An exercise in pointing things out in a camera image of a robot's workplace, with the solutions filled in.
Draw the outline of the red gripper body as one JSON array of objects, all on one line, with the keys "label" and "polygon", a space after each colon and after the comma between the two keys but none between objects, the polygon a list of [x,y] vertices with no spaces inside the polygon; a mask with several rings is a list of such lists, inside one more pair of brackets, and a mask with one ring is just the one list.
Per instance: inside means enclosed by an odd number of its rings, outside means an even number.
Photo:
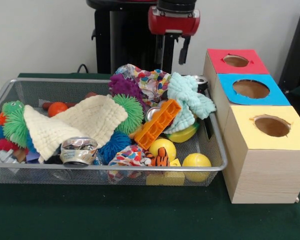
[{"label": "red gripper body", "polygon": [[200,11],[172,13],[151,6],[148,10],[148,28],[154,35],[177,34],[193,36],[200,25]]}]

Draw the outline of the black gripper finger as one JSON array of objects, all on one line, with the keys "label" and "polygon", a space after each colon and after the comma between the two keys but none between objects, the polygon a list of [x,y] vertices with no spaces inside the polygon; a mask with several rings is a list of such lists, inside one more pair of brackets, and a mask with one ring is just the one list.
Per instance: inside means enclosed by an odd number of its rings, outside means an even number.
[{"label": "black gripper finger", "polygon": [[156,63],[162,67],[164,54],[164,36],[156,35]]},{"label": "black gripper finger", "polygon": [[180,50],[179,59],[178,59],[179,65],[184,65],[186,63],[188,48],[191,41],[190,36],[183,36],[183,38],[184,38],[183,47]]}]

